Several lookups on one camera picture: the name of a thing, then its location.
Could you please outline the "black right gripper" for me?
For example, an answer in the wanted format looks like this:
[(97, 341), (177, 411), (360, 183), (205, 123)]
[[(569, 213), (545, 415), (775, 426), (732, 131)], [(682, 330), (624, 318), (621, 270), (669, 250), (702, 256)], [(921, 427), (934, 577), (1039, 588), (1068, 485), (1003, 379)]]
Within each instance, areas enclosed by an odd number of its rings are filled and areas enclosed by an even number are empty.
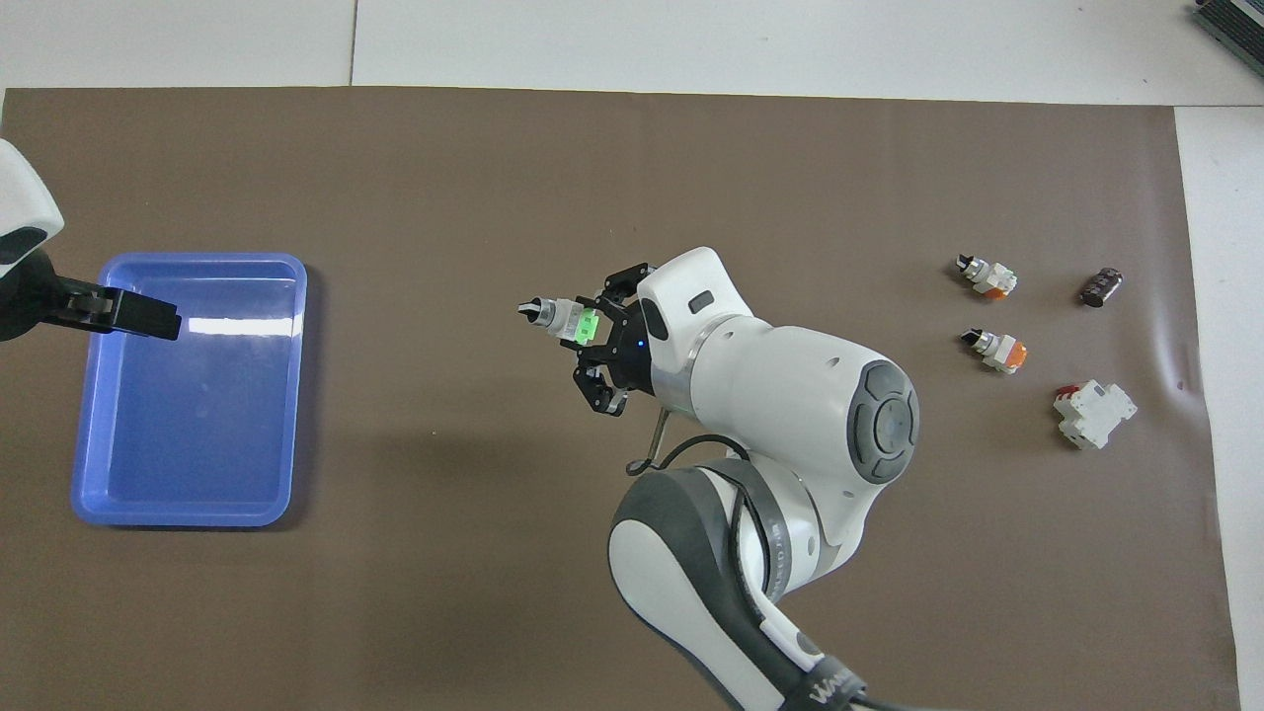
[(640, 263), (614, 272), (605, 276), (595, 297), (579, 299), (581, 315), (576, 331), (597, 331), (600, 324), (612, 329), (605, 344), (573, 344), (573, 381), (597, 414), (622, 416), (632, 391), (656, 395), (648, 326), (643, 307), (636, 300), (638, 283), (655, 269), (659, 267)]

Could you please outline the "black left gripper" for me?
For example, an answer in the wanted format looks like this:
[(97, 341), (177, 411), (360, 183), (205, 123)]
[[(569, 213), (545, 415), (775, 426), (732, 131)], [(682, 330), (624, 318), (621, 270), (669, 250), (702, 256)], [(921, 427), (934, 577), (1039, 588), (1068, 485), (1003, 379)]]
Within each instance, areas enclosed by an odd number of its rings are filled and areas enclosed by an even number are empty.
[(1, 280), (1, 342), (24, 337), (59, 306), (59, 326), (96, 334), (177, 342), (185, 324), (174, 304), (120, 288), (59, 280), (46, 252), (32, 252)]

